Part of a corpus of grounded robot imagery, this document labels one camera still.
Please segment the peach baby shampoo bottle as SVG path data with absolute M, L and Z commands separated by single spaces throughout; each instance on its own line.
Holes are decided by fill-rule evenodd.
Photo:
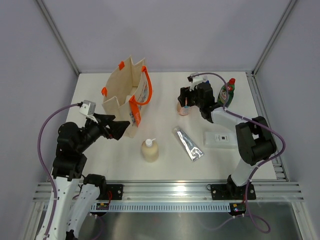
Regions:
M 192 106 L 188 106 L 187 105 L 188 101 L 187 99 L 185 99 L 185 106 L 181 106 L 180 102 L 178 101 L 177 102 L 177 113 L 180 115 L 180 116 L 187 116 L 191 110 L 192 110 Z

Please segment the green dish soap bottle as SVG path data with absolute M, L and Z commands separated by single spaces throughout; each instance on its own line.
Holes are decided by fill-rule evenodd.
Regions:
M 219 91 L 217 102 L 226 108 L 230 106 L 234 98 L 235 83 L 236 79 L 231 78 Z

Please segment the canvas bag orange handles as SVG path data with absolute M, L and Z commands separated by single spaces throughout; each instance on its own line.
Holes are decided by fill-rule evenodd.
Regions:
M 110 74 L 101 94 L 105 113 L 114 115 L 116 121 L 128 121 L 124 136 L 133 138 L 153 95 L 146 59 L 134 63 L 129 56 L 121 61 Z

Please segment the cream pump bottle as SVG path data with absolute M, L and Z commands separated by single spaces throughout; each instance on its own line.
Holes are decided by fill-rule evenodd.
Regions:
M 159 146 L 156 139 L 148 138 L 141 145 L 142 156 L 149 163 L 155 162 L 159 157 Z

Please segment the white rectangular lotion bottle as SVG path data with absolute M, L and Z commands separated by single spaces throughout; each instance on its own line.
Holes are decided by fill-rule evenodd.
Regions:
M 236 149 L 237 138 L 234 133 L 206 131 L 203 134 L 203 144 L 206 148 Z

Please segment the silver tube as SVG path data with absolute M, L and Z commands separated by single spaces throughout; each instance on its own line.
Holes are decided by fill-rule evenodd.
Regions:
M 176 126 L 173 128 L 173 135 L 192 162 L 204 156 L 204 152 L 195 144 L 195 142 L 185 133 L 185 131 L 180 126 Z

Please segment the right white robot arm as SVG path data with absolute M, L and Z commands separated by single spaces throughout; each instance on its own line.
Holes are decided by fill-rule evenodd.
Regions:
M 215 101 L 209 82 L 182 87 L 177 100 L 181 107 L 198 107 L 205 120 L 235 133 L 240 160 L 235 171 L 228 176 L 225 187 L 228 196 L 239 198 L 244 193 L 254 168 L 277 150 L 266 119 L 263 116 L 247 118 L 229 111 L 223 104 Z

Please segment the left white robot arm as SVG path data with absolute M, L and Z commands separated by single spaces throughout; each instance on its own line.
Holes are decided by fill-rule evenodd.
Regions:
M 79 196 L 73 200 L 87 157 L 84 155 L 100 137 L 119 140 L 130 125 L 114 115 L 93 114 L 83 127 L 66 122 L 58 129 L 57 148 L 51 172 L 52 192 L 38 240 L 76 240 L 95 200 L 108 194 L 103 175 L 88 174 Z

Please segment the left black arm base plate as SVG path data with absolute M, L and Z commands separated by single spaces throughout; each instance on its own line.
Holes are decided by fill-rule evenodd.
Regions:
M 100 194 L 97 200 L 111 200 L 120 201 L 123 198 L 123 184 L 106 184 L 105 186 L 100 188 Z

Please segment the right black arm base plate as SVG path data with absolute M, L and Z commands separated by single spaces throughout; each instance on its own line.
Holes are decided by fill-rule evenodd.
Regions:
M 227 189 L 226 184 L 209 184 L 207 185 L 211 193 L 212 200 L 256 200 L 256 191 L 254 186 L 250 183 L 246 194 L 246 186 L 236 187 L 236 192 L 231 193 Z

